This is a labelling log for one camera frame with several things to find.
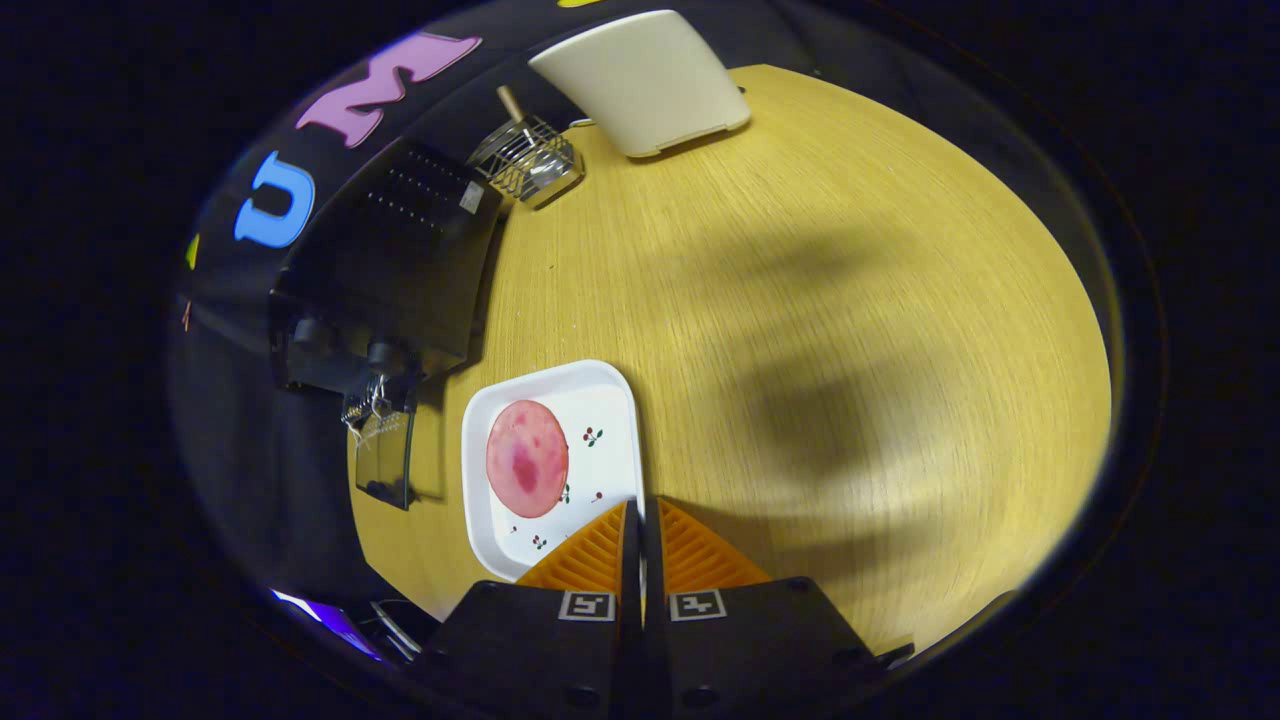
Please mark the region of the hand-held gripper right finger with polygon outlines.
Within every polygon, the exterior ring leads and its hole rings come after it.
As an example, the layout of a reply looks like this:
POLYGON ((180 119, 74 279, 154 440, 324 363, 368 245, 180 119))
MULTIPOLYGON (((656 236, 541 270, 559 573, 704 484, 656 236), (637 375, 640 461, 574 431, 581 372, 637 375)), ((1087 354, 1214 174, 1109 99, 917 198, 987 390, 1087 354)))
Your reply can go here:
POLYGON ((644 512, 645 719, 831 719, 887 682, 810 577, 772 577, 660 496, 644 512))

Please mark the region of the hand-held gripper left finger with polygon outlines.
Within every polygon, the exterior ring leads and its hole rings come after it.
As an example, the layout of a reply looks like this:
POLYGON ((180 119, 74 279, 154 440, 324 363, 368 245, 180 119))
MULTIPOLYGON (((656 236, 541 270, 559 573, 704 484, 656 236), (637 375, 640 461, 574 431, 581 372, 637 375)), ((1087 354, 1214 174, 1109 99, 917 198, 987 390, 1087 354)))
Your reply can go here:
POLYGON ((515 583, 477 582, 415 678, 456 719, 612 719, 643 632, 641 519, 603 512, 515 583))

